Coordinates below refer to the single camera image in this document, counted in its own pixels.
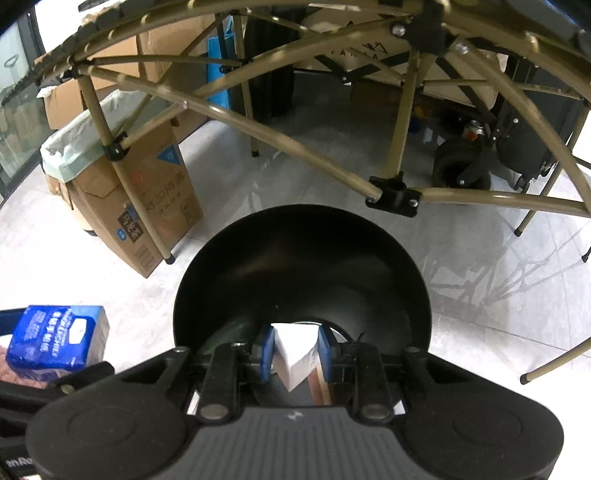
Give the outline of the cardboard box with green liner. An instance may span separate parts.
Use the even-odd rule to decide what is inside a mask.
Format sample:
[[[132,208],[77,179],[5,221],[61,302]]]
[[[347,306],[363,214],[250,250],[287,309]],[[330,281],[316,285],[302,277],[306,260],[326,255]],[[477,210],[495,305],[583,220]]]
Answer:
[[[44,172],[63,200],[143,277],[163,261],[160,250],[176,246],[202,216],[180,138],[165,120],[115,154],[83,112],[40,148]]]

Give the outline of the white foam block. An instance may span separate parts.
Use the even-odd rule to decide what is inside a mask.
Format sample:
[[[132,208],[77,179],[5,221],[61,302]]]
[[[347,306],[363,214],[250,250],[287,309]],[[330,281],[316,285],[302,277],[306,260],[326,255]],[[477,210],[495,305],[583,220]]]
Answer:
[[[273,323],[273,340],[273,369],[291,392],[320,365],[318,325]]]

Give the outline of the pink layered sponge block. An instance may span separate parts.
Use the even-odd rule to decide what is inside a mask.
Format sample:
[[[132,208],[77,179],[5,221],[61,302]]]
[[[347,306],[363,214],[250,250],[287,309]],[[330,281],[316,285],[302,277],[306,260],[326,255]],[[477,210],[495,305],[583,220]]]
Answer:
[[[325,381],[321,365],[318,365],[308,375],[308,385],[310,386],[312,403],[315,406],[330,406],[334,404],[331,386]]]

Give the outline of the black round trash bin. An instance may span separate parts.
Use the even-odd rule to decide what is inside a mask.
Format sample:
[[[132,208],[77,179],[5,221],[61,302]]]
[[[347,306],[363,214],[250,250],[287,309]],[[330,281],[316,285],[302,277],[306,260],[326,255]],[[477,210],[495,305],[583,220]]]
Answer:
[[[429,347],[430,299],[416,263],[380,226],[334,207],[287,205],[211,238],[189,264],[173,310],[174,340],[197,359],[197,392],[217,346],[253,340],[273,323],[328,326],[339,343],[375,346],[394,407],[412,408],[407,355]],[[240,387],[240,405],[276,405],[269,383]]]

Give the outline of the blue tissue pack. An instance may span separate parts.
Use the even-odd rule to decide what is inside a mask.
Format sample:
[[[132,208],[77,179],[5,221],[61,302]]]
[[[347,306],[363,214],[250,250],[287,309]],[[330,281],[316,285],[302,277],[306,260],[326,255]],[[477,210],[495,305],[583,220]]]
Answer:
[[[97,305],[30,305],[10,314],[10,369],[26,380],[48,383],[103,361],[109,334]]]

